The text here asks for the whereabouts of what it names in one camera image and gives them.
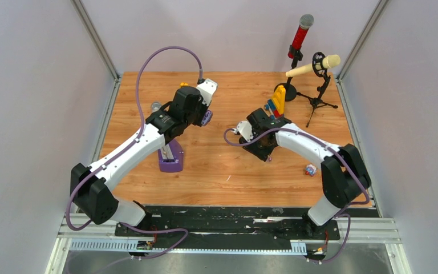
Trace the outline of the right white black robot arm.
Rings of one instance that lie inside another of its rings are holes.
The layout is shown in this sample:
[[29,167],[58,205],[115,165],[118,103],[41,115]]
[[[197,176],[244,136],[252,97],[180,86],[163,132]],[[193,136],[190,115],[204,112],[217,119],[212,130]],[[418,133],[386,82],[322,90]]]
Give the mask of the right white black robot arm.
[[285,148],[307,159],[321,173],[323,195],[307,212],[303,222],[306,236],[318,238],[329,222],[358,196],[370,201],[367,189],[371,178],[352,144],[339,146],[321,140],[299,128],[291,120],[272,118],[258,108],[234,129],[242,147],[264,162],[276,147]]

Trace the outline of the colourful toy block pile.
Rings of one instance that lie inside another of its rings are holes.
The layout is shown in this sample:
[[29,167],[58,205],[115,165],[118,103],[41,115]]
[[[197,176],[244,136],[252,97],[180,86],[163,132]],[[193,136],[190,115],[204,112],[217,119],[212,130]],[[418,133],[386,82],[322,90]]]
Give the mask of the colourful toy block pile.
[[269,113],[271,118],[280,118],[285,112],[285,102],[286,89],[284,85],[280,84],[275,88],[271,98],[267,100],[264,109]]

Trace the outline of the cream microphone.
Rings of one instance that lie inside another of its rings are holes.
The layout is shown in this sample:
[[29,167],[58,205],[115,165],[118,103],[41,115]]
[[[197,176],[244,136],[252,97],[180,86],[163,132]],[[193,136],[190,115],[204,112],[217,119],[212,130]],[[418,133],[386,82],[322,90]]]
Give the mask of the cream microphone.
[[306,74],[312,71],[320,71],[327,70],[338,66],[341,62],[341,58],[339,55],[327,55],[325,57],[320,57],[319,61],[312,61],[310,65],[304,65],[301,67],[297,67],[285,72],[286,77],[295,77],[302,74]]

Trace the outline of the black tripod mic stand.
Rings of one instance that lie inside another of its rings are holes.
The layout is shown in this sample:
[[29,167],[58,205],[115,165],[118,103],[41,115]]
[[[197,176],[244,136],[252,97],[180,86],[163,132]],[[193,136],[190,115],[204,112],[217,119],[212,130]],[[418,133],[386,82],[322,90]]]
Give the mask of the black tripod mic stand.
[[[319,61],[320,57],[325,57],[326,55],[324,55],[324,53],[322,52],[317,52],[313,55],[312,61]],[[309,103],[312,107],[312,111],[311,111],[311,115],[310,118],[308,120],[308,122],[306,123],[306,127],[308,128],[311,120],[313,118],[313,115],[315,113],[315,110],[321,107],[332,107],[334,109],[338,108],[338,105],[335,104],[331,104],[331,103],[327,103],[325,102],[322,97],[326,91],[326,89],[328,88],[329,84],[330,84],[330,80],[331,80],[331,76],[328,75],[328,69],[327,70],[320,70],[320,71],[313,71],[315,73],[315,75],[319,78],[323,79],[323,84],[321,86],[317,87],[317,91],[318,91],[318,95],[316,97],[311,97],[305,94],[301,94],[300,92],[297,92],[297,95],[305,97],[309,100]]]

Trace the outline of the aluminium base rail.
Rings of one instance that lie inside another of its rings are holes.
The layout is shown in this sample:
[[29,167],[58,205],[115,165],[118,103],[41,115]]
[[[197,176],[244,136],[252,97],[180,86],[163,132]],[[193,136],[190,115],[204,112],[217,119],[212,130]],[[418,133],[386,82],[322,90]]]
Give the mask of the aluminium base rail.
[[60,226],[47,273],[411,273],[396,223],[348,209],[315,235],[304,207],[147,207],[141,230]]

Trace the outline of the red microphone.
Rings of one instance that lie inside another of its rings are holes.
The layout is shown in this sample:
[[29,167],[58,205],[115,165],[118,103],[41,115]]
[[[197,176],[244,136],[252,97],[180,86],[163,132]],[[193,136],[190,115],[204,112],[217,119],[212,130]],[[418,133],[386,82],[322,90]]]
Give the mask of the red microphone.
[[311,14],[304,14],[300,17],[299,26],[289,47],[288,57],[293,59],[296,52],[302,47],[309,28],[314,24],[314,17]]

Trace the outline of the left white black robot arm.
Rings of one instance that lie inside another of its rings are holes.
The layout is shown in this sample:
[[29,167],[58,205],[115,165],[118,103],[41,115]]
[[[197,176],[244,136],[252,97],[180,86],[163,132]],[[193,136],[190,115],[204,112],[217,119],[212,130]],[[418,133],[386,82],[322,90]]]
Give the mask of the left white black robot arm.
[[112,190],[133,168],[150,154],[183,134],[190,125],[204,126],[217,84],[210,79],[193,86],[182,86],[172,101],[152,111],[130,138],[104,158],[87,166],[78,163],[71,170],[72,201],[94,224],[106,221],[127,223],[139,236],[147,235],[152,220],[137,202],[118,199]]

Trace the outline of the clear glitter tube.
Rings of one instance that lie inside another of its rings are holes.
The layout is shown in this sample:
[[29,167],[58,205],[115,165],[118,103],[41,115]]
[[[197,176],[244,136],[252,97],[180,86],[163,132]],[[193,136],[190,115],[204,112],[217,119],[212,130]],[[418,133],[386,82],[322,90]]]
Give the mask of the clear glitter tube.
[[155,101],[151,104],[151,112],[158,111],[162,107],[162,104],[158,101]]

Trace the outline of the purple stapler box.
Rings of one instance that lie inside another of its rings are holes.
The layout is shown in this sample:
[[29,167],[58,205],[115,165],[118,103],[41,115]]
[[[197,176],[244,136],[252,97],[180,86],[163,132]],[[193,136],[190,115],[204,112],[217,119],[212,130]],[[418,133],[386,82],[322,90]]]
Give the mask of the purple stapler box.
[[165,173],[181,172],[184,168],[184,151],[177,140],[157,150],[159,170]]

